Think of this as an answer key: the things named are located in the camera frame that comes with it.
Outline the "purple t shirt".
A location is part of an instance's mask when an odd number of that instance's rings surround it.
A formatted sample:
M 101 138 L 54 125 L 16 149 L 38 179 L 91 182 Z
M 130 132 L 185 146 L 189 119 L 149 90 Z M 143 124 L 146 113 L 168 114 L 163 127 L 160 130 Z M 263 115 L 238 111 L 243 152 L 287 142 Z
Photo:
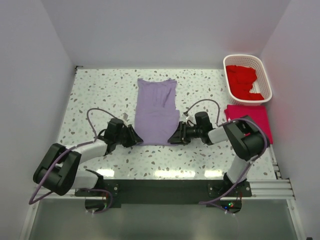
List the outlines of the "purple t shirt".
M 143 140 L 142 146 L 167 146 L 180 121 L 176 108 L 177 81 L 137 80 L 138 95 L 134 129 Z

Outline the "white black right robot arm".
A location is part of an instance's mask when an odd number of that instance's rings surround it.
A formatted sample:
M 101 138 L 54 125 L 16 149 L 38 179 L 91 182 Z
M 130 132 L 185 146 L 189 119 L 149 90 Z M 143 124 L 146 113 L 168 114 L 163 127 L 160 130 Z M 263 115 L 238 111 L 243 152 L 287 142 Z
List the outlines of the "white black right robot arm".
M 235 156 L 223 176 L 224 187 L 227 189 L 244 182 L 251 164 L 270 146 L 268 136 L 250 116 L 235 118 L 214 128 L 209 115 L 204 111 L 195 114 L 193 126 L 179 122 L 167 142 L 172 145 L 187 145 L 192 139 L 201 139 L 208 146 L 229 141 Z

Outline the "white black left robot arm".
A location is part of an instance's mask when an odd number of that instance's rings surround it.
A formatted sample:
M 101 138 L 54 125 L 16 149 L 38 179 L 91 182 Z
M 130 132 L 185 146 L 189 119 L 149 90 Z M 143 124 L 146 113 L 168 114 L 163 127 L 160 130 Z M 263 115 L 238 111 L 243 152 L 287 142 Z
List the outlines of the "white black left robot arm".
M 35 170 L 33 181 L 51 193 L 65 195 L 71 189 L 102 189 L 104 177 L 96 171 L 79 171 L 81 163 L 104 157 L 118 145 L 125 148 L 143 143 L 131 124 L 112 118 L 94 140 L 74 146 L 52 144 Z

